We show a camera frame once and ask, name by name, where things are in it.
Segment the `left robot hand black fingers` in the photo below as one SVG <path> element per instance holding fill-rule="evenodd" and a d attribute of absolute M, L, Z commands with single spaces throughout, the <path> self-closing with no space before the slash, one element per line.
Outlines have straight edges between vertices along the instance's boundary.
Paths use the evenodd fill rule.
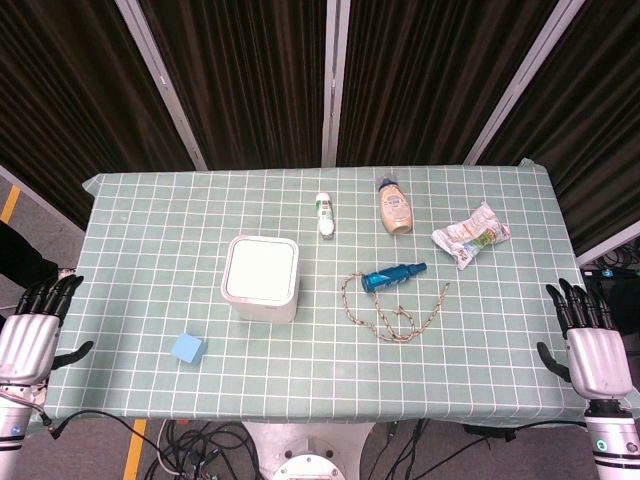
<path fill-rule="evenodd" d="M 1 383 L 34 386 L 50 372 L 82 360 L 92 341 L 66 354 L 56 352 L 71 300 L 84 278 L 75 274 L 38 282 L 23 293 L 1 327 Z"/>

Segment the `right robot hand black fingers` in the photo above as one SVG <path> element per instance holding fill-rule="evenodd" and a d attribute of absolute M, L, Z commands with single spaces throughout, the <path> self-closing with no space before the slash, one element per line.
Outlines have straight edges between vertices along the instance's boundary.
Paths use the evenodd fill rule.
<path fill-rule="evenodd" d="M 540 360 L 553 374 L 572 385 L 588 401 L 618 401 L 633 390 L 624 343 L 611 309 L 597 292 L 561 278 L 547 284 L 565 342 L 568 363 L 551 355 L 548 346 L 536 345 Z"/>

